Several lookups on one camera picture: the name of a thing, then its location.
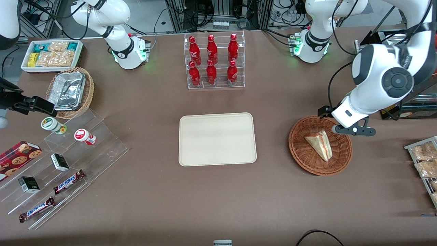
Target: wicker basket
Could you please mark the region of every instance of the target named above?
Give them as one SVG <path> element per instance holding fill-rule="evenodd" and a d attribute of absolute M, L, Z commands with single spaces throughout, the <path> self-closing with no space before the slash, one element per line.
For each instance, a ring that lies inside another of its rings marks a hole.
<path fill-rule="evenodd" d="M 343 171 L 352 158 L 352 143 L 349 136 L 334 134 L 333 119 L 309 116 L 300 119 L 291 129 L 288 146 L 296 162 L 305 170 L 319 176 L 335 175 Z M 305 136 L 325 130 L 332 148 L 332 158 L 326 162 L 307 142 Z"/>
<path fill-rule="evenodd" d="M 77 111 L 58 111 L 58 115 L 56 117 L 62 118 L 62 119 L 71 119 L 77 115 L 81 115 L 84 112 L 88 110 L 90 107 L 91 101 L 93 100 L 93 93 L 94 93 L 94 82 L 93 78 L 91 78 L 90 74 L 83 68 L 75 67 L 72 69 L 68 69 L 65 71 L 62 71 L 60 73 L 72 73 L 72 72 L 82 72 L 87 76 L 87 80 L 85 81 L 85 88 L 83 90 L 83 96 L 82 96 L 82 105 L 80 106 L 79 110 Z M 49 89 L 47 90 L 47 93 L 45 94 L 45 99 L 48 100 L 50 92 L 52 91 L 53 82 L 55 81 L 55 78 L 52 79 L 52 82 L 49 85 Z"/>

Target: clear acrylic shelf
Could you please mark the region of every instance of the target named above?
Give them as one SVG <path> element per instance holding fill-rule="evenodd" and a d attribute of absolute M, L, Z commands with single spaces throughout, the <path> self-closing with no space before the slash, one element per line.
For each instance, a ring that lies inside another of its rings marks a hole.
<path fill-rule="evenodd" d="M 26 213 L 53 196 L 55 207 L 48 208 L 23 223 L 29 229 L 39 228 L 128 151 L 121 140 L 106 127 L 103 118 L 90 109 L 65 124 L 67 125 L 65 134 L 47 136 L 39 144 L 43 150 L 41 157 L 29 163 L 27 168 L 22 169 L 23 171 L 15 172 L 14 177 L 10 177 L 10 180 L 0 188 L 3 207 L 8 214 L 17 218 L 17 223 L 20 214 Z M 76 141 L 73 135 L 79 128 L 85 128 L 95 135 L 96 143 L 87 145 Z M 53 153 L 65 157 L 69 165 L 67 172 L 55 169 L 50 158 Z M 55 195 L 53 188 L 80 169 L 86 176 Z M 34 177 L 41 190 L 35 194 L 23 192 L 18 183 L 18 178 L 21 176 Z"/>
<path fill-rule="evenodd" d="M 236 67 L 238 69 L 237 83 L 235 86 L 228 85 L 228 45 L 230 42 L 231 34 L 237 34 L 238 42 L 238 58 L 236 60 Z M 245 77 L 245 40 L 244 32 L 214 32 L 214 40 L 218 48 L 218 63 L 215 65 L 217 69 L 217 82 L 215 85 L 210 85 L 208 83 L 208 77 L 206 74 L 208 53 L 206 48 L 208 46 L 208 35 L 210 33 L 191 33 L 185 34 L 184 36 L 184 54 L 185 54 L 185 68 L 187 71 L 187 85 L 188 89 L 224 89 L 224 88 L 242 88 L 246 85 Z M 188 38 L 194 36 L 196 38 L 196 43 L 200 48 L 200 57 L 202 59 L 202 64 L 197 66 L 200 73 L 200 87 L 194 87 L 190 80 L 189 66 L 188 63 L 191 61 L 190 57 L 190 42 Z"/>

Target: coca-cola bottle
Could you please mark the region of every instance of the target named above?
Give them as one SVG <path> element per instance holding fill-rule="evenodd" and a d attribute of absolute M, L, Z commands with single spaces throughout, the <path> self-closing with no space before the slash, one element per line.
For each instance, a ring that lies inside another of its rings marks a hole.
<path fill-rule="evenodd" d="M 215 85 L 215 82 L 217 80 L 217 69 L 214 66 L 214 62 L 209 59 L 208 60 L 208 67 L 206 68 L 206 74 L 208 76 L 208 83 L 210 85 Z"/>
<path fill-rule="evenodd" d="M 237 34 L 231 34 L 231 42 L 229 42 L 228 46 L 228 60 L 236 60 L 238 58 L 238 43 L 237 43 Z"/>
<path fill-rule="evenodd" d="M 214 41 L 214 35 L 208 35 L 208 47 L 206 48 L 208 52 L 208 59 L 214 62 L 214 65 L 219 62 L 219 53 L 217 51 L 217 45 Z"/>
<path fill-rule="evenodd" d="M 237 73 L 238 73 L 238 69 L 235 66 L 235 60 L 231 60 L 229 62 L 229 67 L 228 67 L 228 85 L 229 86 L 234 86 L 237 84 Z"/>
<path fill-rule="evenodd" d="M 188 73 L 190 74 L 191 83 L 194 87 L 199 87 L 200 73 L 199 70 L 196 68 L 196 63 L 194 63 L 194 61 L 190 61 L 188 65 L 190 66 Z"/>
<path fill-rule="evenodd" d="M 202 64 L 202 59 L 200 58 L 200 49 L 199 46 L 196 43 L 196 38 L 191 36 L 189 38 L 190 40 L 190 56 L 191 60 L 193 60 L 197 66 L 200 66 Z"/>

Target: small black box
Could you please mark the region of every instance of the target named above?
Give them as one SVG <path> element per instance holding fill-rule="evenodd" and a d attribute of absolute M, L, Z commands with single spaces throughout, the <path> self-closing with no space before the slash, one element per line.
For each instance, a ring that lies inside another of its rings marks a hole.
<path fill-rule="evenodd" d="M 52 154 L 50 157 L 52 158 L 53 165 L 55 165 L 55 168 L 57 170 L 63 171 L 63 172 L 68 171 L 68 168 L 69 168 L 68 164 L 62 155 Z"/>
<path fill-rule="evenodd" d="M 24 192 L 37 193 L 40 191 L 39 186 L 33 177 L 23 176 L 18 179 L 18 182 L 20 183 L 20 186 Z"/>

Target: table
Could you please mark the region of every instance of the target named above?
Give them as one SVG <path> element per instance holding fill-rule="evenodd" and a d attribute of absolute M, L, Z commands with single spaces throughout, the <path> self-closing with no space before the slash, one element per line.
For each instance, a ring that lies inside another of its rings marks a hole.
<path fill-rule="evenodd" d="M 368 30 L 337 32 L 352 50 L 353 40 Z M 38 230 L 0 213 L 1 244 L 205 246 L 232 239 L 236 246 L 279 246 L 321 229 L 345 245 L 436 245 L 436 219 L 419 217 L 435 211 L 403 149 L 437 135 L 430 127 L 436 120 L 394 122 L 372 115 L 377 134 L 352 137 L 354 155 L 346 170 L 331 177 L 307 173 L 290 154 L 288 133 L 327 104 L 331 75 L 352 58 L 333 44 L 321 62 L 306 64 L 262 32 L 245 35 L 246 87 L 232 91 L 187 89 L 183 35 L 159 36 L 150 62 L 135 70 L 120 68 L 103 39 L 84 39 L 80 66 L 95 82 L 91 108 L 131 150 Z M 19 86 L 25 95 L 42 97 L 53 76 L 23 72 Z M 333 83 L 333 101 L 353 88 L 345 69 Z M 179 119 L 233 112 L 253 115 L 257 161 L 180 166 Z M 0 151 L 48 135 L 39 126 L 43 114 L 7 116 Z M 323 239 L 323 245 L 336 245 L 322 235 L 309 236 L 307 245 L 322 245 Z"/>

